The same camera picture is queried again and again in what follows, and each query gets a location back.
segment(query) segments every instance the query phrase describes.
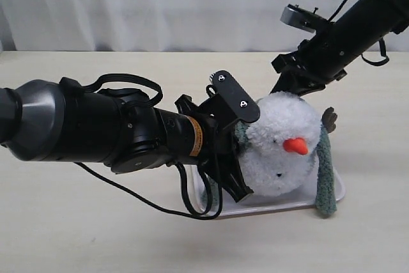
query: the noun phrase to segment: orange nose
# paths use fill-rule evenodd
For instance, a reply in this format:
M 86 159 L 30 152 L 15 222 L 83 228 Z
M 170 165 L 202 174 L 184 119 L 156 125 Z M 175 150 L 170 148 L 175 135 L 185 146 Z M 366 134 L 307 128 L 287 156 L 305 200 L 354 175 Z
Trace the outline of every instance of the orange nose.
M 307 143 L 302 137 L 285 140 L 282 146 L 284 147 L 286 152 L 289 153 L 299 153 L 300 155 L 308 154 Z

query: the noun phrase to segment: white tray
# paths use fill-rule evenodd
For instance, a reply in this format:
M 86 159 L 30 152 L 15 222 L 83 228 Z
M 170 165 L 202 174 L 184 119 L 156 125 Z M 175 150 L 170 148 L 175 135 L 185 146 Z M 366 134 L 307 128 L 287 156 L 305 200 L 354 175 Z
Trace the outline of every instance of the white tray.
M 197 167 L 186 166 L 186 168 L 190 168 L 194 200 L 196 201 L 198 210 L 204 211 L 205 204 L 202 203 L 201 196 L 205 187 L 199 177 L 199 174 L 197 173 Z M 314 171 L 310 174 L 301 187 L 287 193 L 285 196 L 279 196 L 276 198 L 251 195 L 245 200 L 236 203 L 228 193 L 223 191 L 223 210 L 220 213 L 219 218 L 236 217 L 238 215 L 267 214 L 287 210 L 298 210 L 301 208 L 311 208 L 314 206 L 316 197 L 317 174 L 318 166 L 316 164 Z M 334 175 L 336 200 L 339 202 L 345 197 L 346 189 L 335 168 Z M 214 211 L 210 211 L 208 215 L 213 215 L 214 213 Z

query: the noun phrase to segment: beige table surface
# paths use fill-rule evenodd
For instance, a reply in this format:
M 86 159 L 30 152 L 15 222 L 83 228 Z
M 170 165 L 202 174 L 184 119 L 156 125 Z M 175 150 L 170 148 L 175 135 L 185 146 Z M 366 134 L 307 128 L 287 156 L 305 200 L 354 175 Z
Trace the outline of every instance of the beige table surface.
M 127 72 L 159 83 L 165 97 L 157 107 L 176 111 L 183 93 L 200 104 L 209 75 L 222 69 L 253 98 L 266 95 L 278 78 L 275 56 L 4 52 L 0 86 L 62 76 L 88 84 Z M 74 164 L 21 162 L 2 149 L 0 272 L 409 272 L 409 54 L 390 57 L 378 68 L 357 59 L 342 81 L 305 97 L 339 115 L 331 140 L 347 194 L 333 218 L 308 209 L 193 221 L 158 212 Z M 115 176 L 92 166 L 184 209 L 175 168 Z

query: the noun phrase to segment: white backdrop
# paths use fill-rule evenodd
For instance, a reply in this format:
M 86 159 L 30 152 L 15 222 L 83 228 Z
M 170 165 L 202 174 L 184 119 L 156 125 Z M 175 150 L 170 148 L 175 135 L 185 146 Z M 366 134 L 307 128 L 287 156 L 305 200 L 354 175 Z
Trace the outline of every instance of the white backdrop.
M 328 18 L 341 1 L 0 0 L 0 40 L 20 51 L 287 51 L 311 37 L 279 21 L 288 3 Z M 388 50 L 409 51 L 408 38 L 388 35 Z

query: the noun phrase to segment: sticker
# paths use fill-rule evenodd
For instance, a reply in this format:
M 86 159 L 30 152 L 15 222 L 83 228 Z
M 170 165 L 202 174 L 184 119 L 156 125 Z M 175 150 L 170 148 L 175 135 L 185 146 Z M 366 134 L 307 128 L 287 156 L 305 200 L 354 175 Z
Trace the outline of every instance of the sticker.
M 203 146 L 203 131 L 194 118 L 191 118 L 190 116 L 187 116 L 187 118 L 191 122 L 194 130 L 194 144 L 190 156 L 197 157 Z

